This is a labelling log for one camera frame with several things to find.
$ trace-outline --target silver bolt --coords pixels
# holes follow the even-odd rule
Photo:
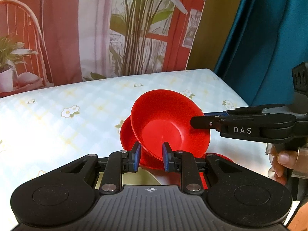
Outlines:
[[[199,184],[196,184],[196,183],[188,184],[186,186],[186,188],[187,188],[187,190],[192,191],[192,192],[201,190],[201,186]]]
[[[111,183],[104,184],[102,186],[102,190],[104,190],[106,192],[113,192],[113,191],[116,190],[116,185],[111,184]]]

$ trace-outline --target crosshair symbol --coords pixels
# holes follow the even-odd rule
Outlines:
[[[147,190],[148,192],[152,193],[152,192],[154,192],[154,191],[157,190],[157,189],[155,189],[155,188],[153,188],[153,187],[149,187],[149,188],[147,188],[146,190]]]

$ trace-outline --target printed backdrop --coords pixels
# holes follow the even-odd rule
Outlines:
[[[0,97],[184,70],[205,0],[0,0]]]

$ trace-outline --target curtain fold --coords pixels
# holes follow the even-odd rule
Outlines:
[[[249,105],[292,103],[308,60],[308,0],[241,0],[215,73]]]

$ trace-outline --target human hand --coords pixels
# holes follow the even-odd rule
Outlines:
[[[298,153],[296,151],[281,151],[278,154],[273,145],[269,154],[272,167],[268,171],[268,177],[285,185],[287,179],[284,176],[284,171],[286,168],[294,168],[297,155]]]

